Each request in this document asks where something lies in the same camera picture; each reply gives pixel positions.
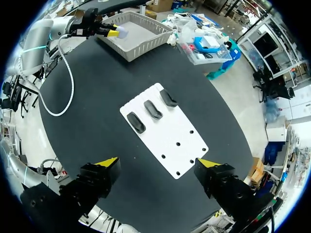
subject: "gray floor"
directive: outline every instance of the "gray floor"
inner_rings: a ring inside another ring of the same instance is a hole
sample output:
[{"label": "gray floor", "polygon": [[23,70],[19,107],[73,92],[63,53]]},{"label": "gray floor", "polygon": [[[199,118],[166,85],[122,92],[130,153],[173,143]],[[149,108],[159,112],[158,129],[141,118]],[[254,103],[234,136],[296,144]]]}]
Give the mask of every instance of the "gray floor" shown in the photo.
[{"label": "gray floor", "polygon": [[[235,22],[229,18],[215,15],[209,10],[203,9],[211,19],[219,24],[223,24],[224,31],[228,34],[237,28]],[[166,18],[171,12],[158,14],[158,20]],[[64,50],[72,50],[83,42],[82,38],[70,38],[63,43]],[[251,152],[254,157],[263,157],[264,149],[268,143],[265,123],[263,118],[263,107],[259,104],[260,93],[253,89],[253,70],[244,57],[235,62],[234,66],[217,79],[211,81],[221,96],[226,101],[240,127],[242,128]],[[22,119],[19,115],[20,110],[12,117],[12,121],[17,125],[17,132],[22,138],[23,153],[27,155],[29,166],[37,167],[47,158],[55,158],[56,155],[49,143],[40,116],[38,103],[35,108],[31,107],[35,96],[32,95],[26,101],[29,103],[29,112]],[[61,170],[61,165],[55,163],[53,166]],[[93,226],[97,229],[105,230],[101,223]]]}]

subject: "round black table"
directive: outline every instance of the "round black table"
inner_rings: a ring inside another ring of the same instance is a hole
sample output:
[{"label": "round black table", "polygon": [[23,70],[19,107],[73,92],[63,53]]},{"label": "round black table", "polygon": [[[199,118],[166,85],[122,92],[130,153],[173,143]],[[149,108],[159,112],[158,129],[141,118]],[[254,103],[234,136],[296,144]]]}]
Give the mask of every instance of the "round black table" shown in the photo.
[{"label": "round black table", "polygon": [[[247,176],[252,155],[245,136],[223,98],[187,57],[165,44],[127,62],[104,42],[90,38],[66,56],[75,92],[67,112],[40,112],[51,146],[71,177],[90,162],[120,158],[121,176],[98,206],[142,233],[189,233],[219,209],[209,200],[193,168],[175,180],[150,153],[119,109],[155,83],[180,108],[209,147],[203,157],[235,167]],[[66,106],[71,82],[64,62],[41,87],[53,112]]]}]

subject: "white pegboard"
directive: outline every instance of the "white pegboard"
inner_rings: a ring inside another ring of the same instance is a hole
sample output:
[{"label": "white pegboard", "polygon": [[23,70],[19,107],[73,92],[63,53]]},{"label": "white pegboard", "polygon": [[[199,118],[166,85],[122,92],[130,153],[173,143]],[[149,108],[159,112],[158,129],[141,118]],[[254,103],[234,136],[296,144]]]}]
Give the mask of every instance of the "white pegboard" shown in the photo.
[{"label": "white pegboard", "polygon": [[[120,112],[128,123],[130,112],[138,116],[146,130],[139,134],[129,125],[165,169],[179,179],[193,167],[196,158],[207,153],[208,147],[180,107],[165,104],[160,94],[163,89],[156,83],[121,107]],[[147,100],[163,114],[160,120],[152,118],[145,109]]]}]

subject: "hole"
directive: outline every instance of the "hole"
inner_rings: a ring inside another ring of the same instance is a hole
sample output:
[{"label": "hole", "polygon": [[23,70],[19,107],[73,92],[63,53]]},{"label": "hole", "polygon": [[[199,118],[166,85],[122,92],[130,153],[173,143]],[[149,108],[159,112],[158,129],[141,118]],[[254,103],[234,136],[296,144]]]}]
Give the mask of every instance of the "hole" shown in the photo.
[{"label": "hole", "polygon": [[237,198],[242,198],[243,197],[243,195],[241,194],[241,193],[237,193]]}]

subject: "gray plastic basket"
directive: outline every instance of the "gray plastic basket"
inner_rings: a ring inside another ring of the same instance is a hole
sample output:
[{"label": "gray plastic basket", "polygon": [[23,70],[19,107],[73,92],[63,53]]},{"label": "gray plastic basket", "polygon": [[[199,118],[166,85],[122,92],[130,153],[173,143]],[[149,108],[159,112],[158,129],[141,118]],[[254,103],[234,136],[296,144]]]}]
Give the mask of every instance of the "gray plastic basket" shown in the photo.
[{"label": "gray plastic basket", "polygon": [[97,35],[128,62],[163,45],[173,32],[171,28],[162,23],[135,12],[117,14],[103,22],[123,26],[129,31],[124,39]]}]

